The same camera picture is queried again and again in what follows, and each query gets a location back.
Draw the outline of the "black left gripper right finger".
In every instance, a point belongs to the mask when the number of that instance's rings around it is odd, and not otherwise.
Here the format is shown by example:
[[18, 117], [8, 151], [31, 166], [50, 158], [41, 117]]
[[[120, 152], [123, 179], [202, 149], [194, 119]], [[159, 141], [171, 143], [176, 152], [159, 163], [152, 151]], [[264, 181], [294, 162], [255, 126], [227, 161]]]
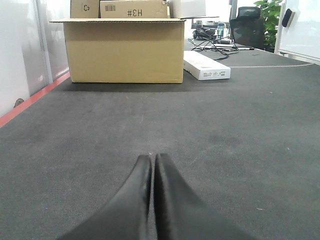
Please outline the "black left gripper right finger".
[[167, 153], [155, 157], [153, 201], [159, 240], [254, 239], [205, 203]]

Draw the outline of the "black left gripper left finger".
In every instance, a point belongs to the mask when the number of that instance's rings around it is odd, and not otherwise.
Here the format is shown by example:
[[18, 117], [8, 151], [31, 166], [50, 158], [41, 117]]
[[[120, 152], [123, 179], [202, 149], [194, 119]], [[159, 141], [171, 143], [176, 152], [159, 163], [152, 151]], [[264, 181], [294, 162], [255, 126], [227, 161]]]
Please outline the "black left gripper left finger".
[[101, 209], [60, 236], [60, 240], [146, 240], [152, 163], [139, 155], [118, 192]]

